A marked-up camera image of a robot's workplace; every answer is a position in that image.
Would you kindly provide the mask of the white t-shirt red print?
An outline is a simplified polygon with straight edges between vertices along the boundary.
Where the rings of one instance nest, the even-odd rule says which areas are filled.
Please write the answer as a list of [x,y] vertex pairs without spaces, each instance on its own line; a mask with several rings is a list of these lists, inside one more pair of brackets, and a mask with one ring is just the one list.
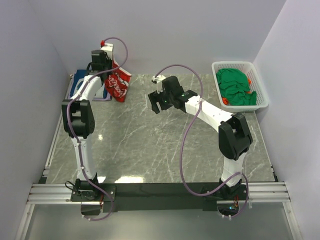
[[122,67],[112,71],[108,78],[104,81],[105,90],[117,102],[124,103],[132,74],[124,70]]

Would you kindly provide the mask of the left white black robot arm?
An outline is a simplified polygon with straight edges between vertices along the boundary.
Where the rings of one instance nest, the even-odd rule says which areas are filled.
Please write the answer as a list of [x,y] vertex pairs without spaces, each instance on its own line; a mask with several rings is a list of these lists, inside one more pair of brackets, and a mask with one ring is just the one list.
[[107,70],[112,68],[112,59],[99,49],[91,52],[84,77],[78,88],[69,99],[62,101],[62,119],[64,131],[71,138],[77,164],[77,178],[72,184],[73,200],[97,200],[102,192],[99,186],[97,171],[93,163],[92,134],[95,130],[95,119],[91,102],[103,86]]

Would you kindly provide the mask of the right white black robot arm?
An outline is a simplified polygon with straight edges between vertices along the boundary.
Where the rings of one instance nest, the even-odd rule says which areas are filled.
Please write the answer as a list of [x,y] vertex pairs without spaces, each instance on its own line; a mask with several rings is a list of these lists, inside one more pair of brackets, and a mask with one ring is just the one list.
[[186,190],[197,197],[207,197],[221,189],[235,194],[245,176],[244,158],[253,143],[245,116],[224,111],[192,90],[185,91],[176,76],[158,75],[153,76],[151,81],[156,85],[156,91],[148,94],[153,112],[159,114],[160,111],[175,107],[194,119],[202,120],[218,133],[218,147],[224,157],[221,183],[209,192],[196,193],[184,181]]

